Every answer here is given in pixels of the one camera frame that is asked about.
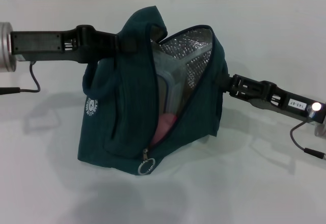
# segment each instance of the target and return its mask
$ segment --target reflective insulation lining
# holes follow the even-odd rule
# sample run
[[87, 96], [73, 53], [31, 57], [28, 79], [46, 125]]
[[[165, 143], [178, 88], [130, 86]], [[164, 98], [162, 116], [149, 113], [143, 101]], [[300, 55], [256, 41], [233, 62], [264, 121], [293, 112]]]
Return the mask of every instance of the reflective insulation lining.
[[186, 80], [183, 88], [182, 108], [202, 76], [212, 52], [213, 34], [210, 29], [194, 29], [172, 38], [155, 49], [184, 63]]

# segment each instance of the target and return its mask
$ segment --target teal fabric bag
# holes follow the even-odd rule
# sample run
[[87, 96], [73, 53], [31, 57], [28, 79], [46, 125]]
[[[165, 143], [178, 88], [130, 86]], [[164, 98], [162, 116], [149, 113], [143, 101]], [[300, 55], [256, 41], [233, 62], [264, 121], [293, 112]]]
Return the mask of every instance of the teal fabric bag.
[[[156, 7], [134, 13], [118, 34], [134, 52], [89, 64], [83, 78], [87, 95], [78, 159], [134, 174], [149, 174], [163, 158], [206, 135], [216, 136], [223, 92], [216, 78], [227, 74], [224, 50], [206, 25], [169, 38]], [[188, 59], [177, 120], [155, 145], [159, 91], [153, 52], [176, 62]]]

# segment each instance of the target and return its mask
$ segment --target white table surface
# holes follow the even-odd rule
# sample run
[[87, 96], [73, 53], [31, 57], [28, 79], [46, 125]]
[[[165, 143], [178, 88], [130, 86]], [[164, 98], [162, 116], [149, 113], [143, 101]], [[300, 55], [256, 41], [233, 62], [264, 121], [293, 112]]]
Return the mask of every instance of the white table surface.
[[[213, 27], [230, 74], [270, 80], [326, 101], [326, 0], [1, 0], [18, 31], [91, 24], [116, 33], [157, 5], [169, 34]], [[38, 62], [42, 91], [0, 97], [0, 223], [317, 223], [326, 218], [326, 162], [291, 141], [297, 120], [224, 96], [217, 137], [166, 157], [135, 177], [77, 160], [84, 65]], [[28, 63], [1, 87], [33, 88]], [[295, 132], [326, 151], [313, 126]]]

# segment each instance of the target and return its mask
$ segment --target label sticker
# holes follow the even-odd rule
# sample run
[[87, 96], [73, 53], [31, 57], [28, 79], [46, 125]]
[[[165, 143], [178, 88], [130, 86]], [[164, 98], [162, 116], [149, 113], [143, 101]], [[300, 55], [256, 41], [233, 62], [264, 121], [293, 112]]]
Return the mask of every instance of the label sticker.
[[291, 107], [294, 107], [294, 108], [301, 109], [301, 110], [306, 110], [306, 107], [307, 107], [306, 103], [302, 103], [302, 102], [294, 100], [294, 99], [290, 99], [288, 105]]

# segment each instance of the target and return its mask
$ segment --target black plastic bracket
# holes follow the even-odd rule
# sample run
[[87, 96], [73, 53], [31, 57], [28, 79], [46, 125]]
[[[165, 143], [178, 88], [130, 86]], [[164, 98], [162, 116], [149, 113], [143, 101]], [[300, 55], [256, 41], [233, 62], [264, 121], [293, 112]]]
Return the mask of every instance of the black plastic bracket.
[[72, 60], [87, 64], [136, 49], [135, 42], [126, 45], [118, 35], [96, 31], [91, 25], [63, 32], [11, 32], [12, 54], [21, 54], [27, 61]]
[[[317, 102], [294, 93], [284, 91], [269, 81], [256, 81], [240, 75], [221, 76], [216, 83], [231, 97], [249, 102], [260, 109], [268, 109], [304, 121], [309, 117], [313, 103]], [[322, 124], [326, 109], [316, 111], [311, 121]]]

